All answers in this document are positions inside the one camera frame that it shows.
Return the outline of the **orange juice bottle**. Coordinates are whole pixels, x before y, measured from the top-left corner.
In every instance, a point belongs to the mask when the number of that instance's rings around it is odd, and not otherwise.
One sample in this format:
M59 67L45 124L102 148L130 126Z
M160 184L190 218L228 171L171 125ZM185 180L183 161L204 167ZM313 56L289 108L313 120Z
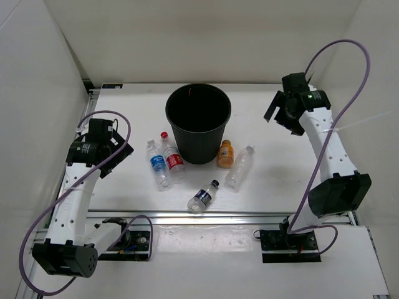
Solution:
M234 149L229 140L223 140L218 151L217 164L221 168L228 169L234 163Z

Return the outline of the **red label water bottle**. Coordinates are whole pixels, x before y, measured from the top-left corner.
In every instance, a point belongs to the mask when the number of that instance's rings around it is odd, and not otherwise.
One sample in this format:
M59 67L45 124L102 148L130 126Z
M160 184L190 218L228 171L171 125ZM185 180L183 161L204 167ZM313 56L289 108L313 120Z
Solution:
M169 137L167 132L162 132L161 153L165 159L169 173L176 184L182 183L186 178L186 168L183 158L178 151L176 143Z

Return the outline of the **clear unlabelled plastic bottle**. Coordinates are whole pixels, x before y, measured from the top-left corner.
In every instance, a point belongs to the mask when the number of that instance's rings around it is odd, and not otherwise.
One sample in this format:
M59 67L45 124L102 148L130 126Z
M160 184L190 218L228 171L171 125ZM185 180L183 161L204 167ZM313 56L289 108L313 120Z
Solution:
M243 148L226 175L225 185L234 191L238 191L251 169L253 159L254 147L246 146Z

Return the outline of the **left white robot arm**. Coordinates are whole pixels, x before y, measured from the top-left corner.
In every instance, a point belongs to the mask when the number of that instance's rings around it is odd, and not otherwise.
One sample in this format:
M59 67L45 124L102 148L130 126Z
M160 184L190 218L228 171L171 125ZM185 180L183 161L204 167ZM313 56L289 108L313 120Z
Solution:
M128 247L131 235L125 219L105 219L89 234L85 222L97 180L132 153L133 148L111 128L90 131L71 144L62 199L55 205L45 241L32 249L34 260L47 274L89 278L100 255Z

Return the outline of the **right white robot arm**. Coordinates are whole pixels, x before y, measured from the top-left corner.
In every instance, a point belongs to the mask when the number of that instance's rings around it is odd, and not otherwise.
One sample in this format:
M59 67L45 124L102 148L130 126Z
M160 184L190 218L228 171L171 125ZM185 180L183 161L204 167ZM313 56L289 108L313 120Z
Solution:
M308 183L296 213L288 219L289 227L280 233L281 244L294 249L302 242L302 234L320 226L325 218L356 211L372 181L358 171L334 130L325 92L278 91L264 118L275 120L293 135L307 135L317 158L311 180L320 176L320 183Z

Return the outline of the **dark label small bottle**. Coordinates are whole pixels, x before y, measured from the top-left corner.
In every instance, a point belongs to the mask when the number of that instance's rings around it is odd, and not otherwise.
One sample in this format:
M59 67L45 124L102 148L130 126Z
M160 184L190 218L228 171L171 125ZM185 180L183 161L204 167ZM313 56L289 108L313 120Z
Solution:
M194 214L201 214L210 202L215 198L219 182L212 180L210 184L203 186L187 203L187 208Z

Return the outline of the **blue label water bottle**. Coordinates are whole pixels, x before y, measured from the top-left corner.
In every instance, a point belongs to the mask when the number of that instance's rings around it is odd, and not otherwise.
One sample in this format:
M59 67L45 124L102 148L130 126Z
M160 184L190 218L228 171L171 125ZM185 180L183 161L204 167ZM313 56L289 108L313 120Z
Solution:
M154 140L149 140L147 141L146 152L158 188L163 190L171 187L171 178L164 157L160 152L160 146Z

